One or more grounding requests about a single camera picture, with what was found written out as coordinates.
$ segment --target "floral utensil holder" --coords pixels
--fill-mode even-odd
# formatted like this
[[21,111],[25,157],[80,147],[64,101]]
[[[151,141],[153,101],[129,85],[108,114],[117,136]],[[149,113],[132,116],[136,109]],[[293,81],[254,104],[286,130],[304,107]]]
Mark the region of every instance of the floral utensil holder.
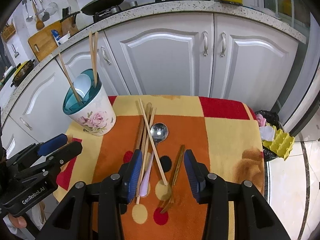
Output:
[[[82,73],[93,78],[92,69]],[[74,101],[74,95],[69,90],[63,103],[63,111],[89,133],[96,136],[106,134],[116,123],[116,114],[99,78],[96,88],[92,86],[84,97],[84,101],[80,103]]]

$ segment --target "white cabinet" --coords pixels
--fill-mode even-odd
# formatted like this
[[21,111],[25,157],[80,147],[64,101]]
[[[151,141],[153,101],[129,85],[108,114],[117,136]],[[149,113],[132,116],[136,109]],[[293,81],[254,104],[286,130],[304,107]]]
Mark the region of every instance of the white cabinet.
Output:
[[[89,38],[61,53],[67,71],[74,80],[82,71],[92,68]],[[130,95],[104,32],[99,33],[97,71],[108,96]]]
[[210,97],[241,101],[254,111],[270,110],[290,73],[298,42],[266,25],[221,14],[215,14],[214,28]]
[[1,140],[2,146],[7,150],[7,159],[11,158],[30,144],[38,143],[22,128],[20,128],[9,116],[7,117],[2,129]]
[[10,117],[38,142],[65,133],[71,123],[62,111],[68,89],[67,79],[52,60],[23,91]]
[[209,96],[212,13],[157,15],[105,33],[132,95]]

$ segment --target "table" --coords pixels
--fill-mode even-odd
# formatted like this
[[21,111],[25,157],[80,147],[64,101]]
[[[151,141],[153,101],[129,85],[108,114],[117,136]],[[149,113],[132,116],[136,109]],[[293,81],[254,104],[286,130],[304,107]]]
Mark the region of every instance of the table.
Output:
[[[104,136],[93,136],[77,123],[71,123],[66,134],[81,141],[83,150],[57,177],[59,188],[54,195],[58,201],[76,182],[100,182],[130,159],[142,119],[139,98],[144,106],[151,102],[156,107],[154,123],[163,122],[168,127],[168,138],[157,147],[159,157],[166,156],[163,159],[167,180],[172,179],[180,145],[185,144],[210,172],[236,183],[251,180],[263,194],[262,144],[258,123],[248,106],[215,98],[146,95],[109,97],[117,118],[115,126]],[[141,198],[139,205],[132,201],[127,208],[121,208],[126,240],[201,239],[207,205],[198,205],[192,197],[183,163],[175,186],[175,204],[160,214],[158,207],[170,197],[170,192],[154,161],[148,195]],[[234,239],[233,203],[229,203],[229,213],[229,239]],[[97,231],[97,205],[94,214],[93,229]]]

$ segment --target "yellow egg carton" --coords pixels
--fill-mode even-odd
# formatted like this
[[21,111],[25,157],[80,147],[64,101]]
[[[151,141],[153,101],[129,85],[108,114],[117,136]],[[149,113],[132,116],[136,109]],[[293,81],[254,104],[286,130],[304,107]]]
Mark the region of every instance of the yellow egg carton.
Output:
[[262,144],[264,147],[286,160],[292,150],[294,137],[290,136],[289,133],[285,133],[282,129],[277,130],[275,126],[272,126],[272,128],[276,131],[273,141],[262,141]]

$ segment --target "wooden ladle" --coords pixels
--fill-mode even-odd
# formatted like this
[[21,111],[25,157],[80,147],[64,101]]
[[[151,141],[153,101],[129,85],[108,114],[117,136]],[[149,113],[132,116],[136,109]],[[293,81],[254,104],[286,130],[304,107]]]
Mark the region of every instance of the wooden ladle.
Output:
[[44,23],[43,23],[43,21],[41,21],[39,19],[38,15],[37,15],[38,11],[37,11],[35,4],[33,2],[31,2],[31,3],[32,3],[33,10],[35,12],[35,15],[36,15],[36,29],[39,31],[44,28]]

